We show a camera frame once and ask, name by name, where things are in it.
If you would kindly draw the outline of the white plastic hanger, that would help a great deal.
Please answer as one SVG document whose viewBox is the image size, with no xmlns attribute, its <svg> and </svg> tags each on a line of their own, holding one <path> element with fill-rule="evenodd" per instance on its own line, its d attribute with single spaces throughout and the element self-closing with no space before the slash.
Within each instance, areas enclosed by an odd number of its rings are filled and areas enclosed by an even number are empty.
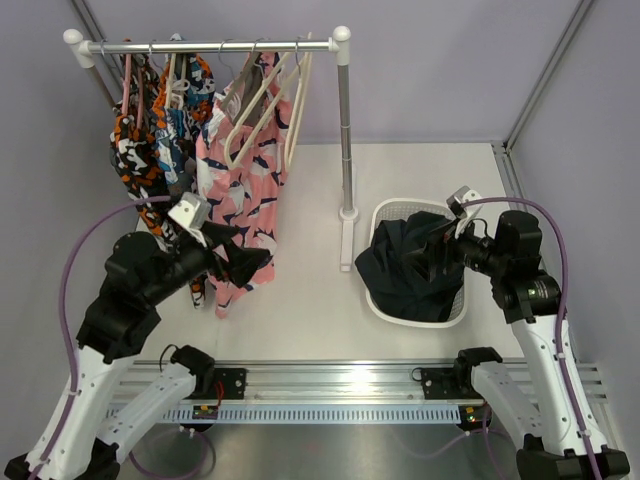
<svg viewBox="0 0 640 480">
<path fill-rule="evenodd" d="M 169 60 L 169 69 L 165 78 L 164 103 L 160 105 L 161 97 L 158 96 L 153 104 L 152 111 L 155 114 L 160 112 L 160 108 L 167 109 L 185 109 L 185 98 L 190 87 L 190 81 L 187 78 L 188 55 L 187 54 L 171 54 Z"/>
</svg>

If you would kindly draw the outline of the pink patterned shorts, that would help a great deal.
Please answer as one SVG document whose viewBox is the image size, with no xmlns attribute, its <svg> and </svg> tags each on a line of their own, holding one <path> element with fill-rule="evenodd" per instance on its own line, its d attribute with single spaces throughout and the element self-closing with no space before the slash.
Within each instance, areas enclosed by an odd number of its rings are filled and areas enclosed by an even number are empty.
<svg viewBox="0 0 640 480">
<path fill-rule="evenodd" d="M 292 102 L 282 91 L 287 54 L 265 52 L 256 65 L 267 80 L 265 96 L 258 101 L 266 117 L 256 128 L 242 125 L 243 92 L 231 95 L 226 87 L 214 97 L 212 115 L 196 141 L 197 192 L 211 205 L 213 222 L 237 227 L 236 245 L 263 248 L 274 254 L 277 248 L 277 202 L 287 180 L 285 145 L 292 117 Z"/>
</svg>

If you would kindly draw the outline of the grey hanger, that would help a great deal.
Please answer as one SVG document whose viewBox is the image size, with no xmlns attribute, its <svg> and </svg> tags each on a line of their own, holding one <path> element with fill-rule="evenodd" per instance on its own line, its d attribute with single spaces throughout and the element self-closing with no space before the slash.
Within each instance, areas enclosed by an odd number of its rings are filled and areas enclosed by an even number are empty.
<svg viewBox="0 0 640 480">
<path fill-rule="evenodd" d="M 266 94 L 257 94 L 265 78 L 261 57 L 261 52 L 251 51 L 239 76 L 233 80 L 221 100 L 220 108 L 227 113 L 233 125 L 238 123 L 243 113 L 247 113 L 242 124 L 255 127 L 263 112 Z"/>
</svg>

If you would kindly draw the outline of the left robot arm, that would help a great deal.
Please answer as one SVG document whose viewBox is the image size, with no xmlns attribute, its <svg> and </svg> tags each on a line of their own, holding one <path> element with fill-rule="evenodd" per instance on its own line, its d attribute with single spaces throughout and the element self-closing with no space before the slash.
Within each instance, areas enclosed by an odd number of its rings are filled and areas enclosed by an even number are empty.
<svg viewBox="0 0 640 480">
<path fill-rule="evenodd" d="M 106 416 L 124 374 L 160 322 L 157 307 L 193 279 L 211 274 L 238 287 L 267 261 L 266 249 L 241 247 L 235 227 L 206 222 L 169 252 L 146 232 L 122 236 L 76 337 L 67 390 L 37 444 L 11 459 L 9 479 L 114 479 L 135 445 L 181 400 L 220 393 L 215 361 L 185 345 L 142 393 Z"/>
</svg>

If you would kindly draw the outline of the white metal clothes rack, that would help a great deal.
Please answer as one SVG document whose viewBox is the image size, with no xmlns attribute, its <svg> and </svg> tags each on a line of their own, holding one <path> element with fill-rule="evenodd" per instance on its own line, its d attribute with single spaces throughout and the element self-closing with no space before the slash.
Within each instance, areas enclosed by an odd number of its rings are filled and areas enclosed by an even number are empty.
<svg viewBox="0 0 640 480">
<path fill-rule="evenodd" d="M 95 54 L 190 54 L 190 53 L 315 53 L 328 52 L 335 55 L 337 66 L 339 125 L 342 166 L 342 203 L 339 209 L 341 221 L 341 243 L 339 268 L 342 272 L 351 270 L 354 261 L 354 233 L 359 212 L 355 203 L 355 174 L 352 159 L 351 111 L 349 90 L 351 31 L 346 26 L 338 26 L 326 40 L 224 40 L 221 42 L 148 42 L 111 43 L 86 40 L 77 29 L 67 29 L 63 40 L 69 47 L 81 68 L 91 71 L 95 68 Z"/>
</svg>

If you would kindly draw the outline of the cream hanger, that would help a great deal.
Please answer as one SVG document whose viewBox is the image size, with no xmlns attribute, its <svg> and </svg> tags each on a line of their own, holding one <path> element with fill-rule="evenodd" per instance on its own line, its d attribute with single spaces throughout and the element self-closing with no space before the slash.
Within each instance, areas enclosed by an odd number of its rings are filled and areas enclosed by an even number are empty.
<svg viewBox="0 0 640 480">
<path fill-rule="evenodd" d="M 291 165 L 294 159 L 294 152 L 298 144 L 298 137 L 301 127 L 301 121 L 305 109 L 305 103 L 308 92 L 308 85 L 310 80 L 310 72 L 312 65 L 313 54 L 304 53 L 303 58 L 296 59 L 296 67 L 298 69 L 299 81 L 296 90 L 296 95 L 293 102 L 292 115 L 289 124 L 289 132 L 286 137 L 284 147 L 284 160 L 285 170 L 290 171 Z"/>
<path fill-rule="evenodd" d="M 223 150 L 225 163 L 230 170 L 239 166 L 249 148 L 253 145 L 258 133 L 269 119 L 269 116 L 274 112 L 277 103 L 288 93 L 291 83 L 296 79 L 296 74 L 293 71 L 284 77 L 286 73 L 285 66 L 290 56 L 291 53 L 288 52 L 280 58 L 271 73 L 263 78 L 259 88 L 251 96 L 251 101 L 245 107 L 241 108 L 239 114 L 234 119 L 233 129 L 227 137 Z M 272 84 L 278 86 L 279 90 L 273 96 L 269 105 L 265 107 L 264 100 L 267 98 Z M 246 143 L 237 152 L 236 157 L 232 159 L 231 147 L 249 118 L 253 119 L 251 122 L 253 130 L 247 137 Z"/>
</svg>

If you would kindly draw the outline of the white perforated plastic basket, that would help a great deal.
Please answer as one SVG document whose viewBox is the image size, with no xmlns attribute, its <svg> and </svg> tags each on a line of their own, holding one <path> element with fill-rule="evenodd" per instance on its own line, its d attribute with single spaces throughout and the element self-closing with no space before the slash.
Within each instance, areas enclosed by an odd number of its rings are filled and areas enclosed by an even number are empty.
<svg viewBox="0 0 640 480">
<path fill-rule="evenodd" d="M 427 233 L 453 219 L 442 202 L 392 198 L 375 209 L 369 243 L 355 260 L 366 301 L 380 319 L 418 329 L 447 329 L 467 313 L 468 285 L 460 267 L 432 282 L 404 262 Z"/>
</svg>

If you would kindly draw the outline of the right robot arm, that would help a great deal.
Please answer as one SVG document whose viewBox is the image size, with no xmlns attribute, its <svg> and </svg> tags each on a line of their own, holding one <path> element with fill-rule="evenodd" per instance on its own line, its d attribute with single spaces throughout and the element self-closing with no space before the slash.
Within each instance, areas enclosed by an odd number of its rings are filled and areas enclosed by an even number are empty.
<svg viewBox="0 0 640 480">
<path fill-rule="evenodd" d="M 456 234 L 454 220 L 430 232 L 424 246 L 405 261 L 433 281 L 456 267 L 487 276 L 492 296 L 515 336 L 528 368 L 534 396 L 511 378 L 495 349 L 462 350 L 454 362 L 454 388 L 480 395 L 496 414 L 516 448 L 523 479 L 621 479 L 627 455 L 608 445 L 579 378 L 564 317 L 563 291 L 540 266 L 538 219 L 508 210 L 494 237 L 473 227 Z"/>
</svg>

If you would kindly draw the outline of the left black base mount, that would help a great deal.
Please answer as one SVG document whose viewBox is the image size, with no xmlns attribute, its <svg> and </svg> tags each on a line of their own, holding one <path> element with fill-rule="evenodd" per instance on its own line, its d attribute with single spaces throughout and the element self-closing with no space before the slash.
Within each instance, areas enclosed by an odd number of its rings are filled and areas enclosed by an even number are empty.
<svg viewBox="0 0 640 480">
<path fill-rule="evenodd" d="M 206 400 L 243 400 L 247 383 L 245 368 L 215 368 L 204 376 L 203 384 L 198 388 L 195 398 Z"/>
</svg>

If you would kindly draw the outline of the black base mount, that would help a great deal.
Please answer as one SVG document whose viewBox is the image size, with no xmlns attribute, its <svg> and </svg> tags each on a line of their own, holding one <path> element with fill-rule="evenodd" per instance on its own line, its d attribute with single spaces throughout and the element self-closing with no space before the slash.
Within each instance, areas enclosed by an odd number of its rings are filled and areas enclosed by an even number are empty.
<svg viewBox="0 0 640 480">
<path fill-rule="evenodd" d="M 464 387 L 453 372 L 447 368 L 419 368 L 419 383 L 425 400 L 463 400 L 473 395 Z"/>
<path fill-rule="evenodd" d="M 245 368 L 215 368 L 204 376 L 203 384 L 198 388 L 195 398 L 206 400 L 243 400 L 247 383 Z"/>
</svg>

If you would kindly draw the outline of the black orange camouflage shorts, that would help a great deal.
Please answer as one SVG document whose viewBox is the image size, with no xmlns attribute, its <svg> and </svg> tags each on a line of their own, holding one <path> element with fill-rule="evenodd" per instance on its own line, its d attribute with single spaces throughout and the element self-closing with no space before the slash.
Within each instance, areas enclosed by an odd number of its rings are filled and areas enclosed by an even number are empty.
<svg viewBox="0 0 640 480">
<path fill-rule="evenodd" d="M 142 127 L 135 127 L 136 113 L 134 102 L 137 100 L 136 87 L 132 87 L 129 116 L 121 112 L 121 102 L 114 107 L 115 126 L 110 134 L 111 165 L 124 184 L 129 198 L 135 201 L 140 221 L 146 230 L 155 237 L 163 251 L 175 243 L 178 233 L 168 217 L 167 202 L 147 203 L 150 197 L 169 194 L 164 173 L 160 169 L 155 149 L 156 125 L 152 106 L 159 95 L 160 77 L 151 66 L 148 57 L 132 54 L 134 67 L 140 68 L 143 76 L 144 109 Z"/>
</svg>

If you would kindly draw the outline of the pink hanger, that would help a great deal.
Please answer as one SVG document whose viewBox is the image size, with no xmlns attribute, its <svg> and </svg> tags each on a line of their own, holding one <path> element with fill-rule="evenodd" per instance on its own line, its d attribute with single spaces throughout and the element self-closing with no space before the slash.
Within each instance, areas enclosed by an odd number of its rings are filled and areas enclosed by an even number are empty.
<svg viewBox="0 0 640 480">
<path fill-rule="evenodd" d="M 144 92 L 142 83 L 143 76 L 141 69 L 134 67 L 133 55 L 126 54 L 124 61 L 123 98 L 121 102 L 121 112 L 126 117 L 129 116 L 132 87 L 136 87 L 135 93 L 137 94 L 137 100 L 134 102 L 134 110 L 136 113 L 135 127 L 137 129 L 140 129 L 142 127 L 143 122 Z"/>
</svg>

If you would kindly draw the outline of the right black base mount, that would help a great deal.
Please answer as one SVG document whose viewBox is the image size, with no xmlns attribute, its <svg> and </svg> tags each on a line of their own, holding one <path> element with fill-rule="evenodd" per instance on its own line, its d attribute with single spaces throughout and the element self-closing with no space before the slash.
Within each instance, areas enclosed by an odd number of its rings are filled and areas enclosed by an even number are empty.
<svg viewBox="0 0 640 480">
<path fill-rule="evenodd" d="M 453 372 L 447 368 L 419 368 L 419 383 L 425 400 L 463 400 L 473 395 L 464 387 Z"/>
</svg>

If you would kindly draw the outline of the dark navy shorts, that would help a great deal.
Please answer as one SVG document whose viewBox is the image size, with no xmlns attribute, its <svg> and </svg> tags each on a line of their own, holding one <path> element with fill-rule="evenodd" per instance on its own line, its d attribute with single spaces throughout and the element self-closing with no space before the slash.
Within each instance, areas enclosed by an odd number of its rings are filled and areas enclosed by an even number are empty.
<svg viewBox="0 0 640 480">
<path fill-rule="evenodd" d="M 355 266 L 382 313 L 417 323 L 449 320 L 464 287 L 463 268 L 428 283 L 402 259 L 404 253 L 424 246 L 427 234 L 447 221 L 443 215 L 420 211 L 406 219 L 383 220 L 376 227 Z"/>
</svg>

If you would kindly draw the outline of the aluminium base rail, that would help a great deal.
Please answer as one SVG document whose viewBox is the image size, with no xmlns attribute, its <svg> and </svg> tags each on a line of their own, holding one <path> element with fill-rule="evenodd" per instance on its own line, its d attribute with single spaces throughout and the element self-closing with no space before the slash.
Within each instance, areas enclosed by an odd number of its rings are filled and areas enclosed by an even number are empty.
<svg viewBox="0 0 640 480">
<path fill-rule="evenodd" d="M 511 379 L 536 402 L 527 365 L 504 360 Z M 425 400 L 419 383 L 419 368 L 447 368 L 450 362 L 356 361 L 269 362 L 216 361 L 216 368 L 247 370 L 245 398 L 223 400 L 223 404 L 417 404 Z M 591 403 L 607 403 L 607 390 L 593 364 L 579 364 L 579 375 Z M 136 361 L 108 396 L 110 403 L 124 404 L 142 393 L 160 375 L 158 362 Z"/>
</svg>

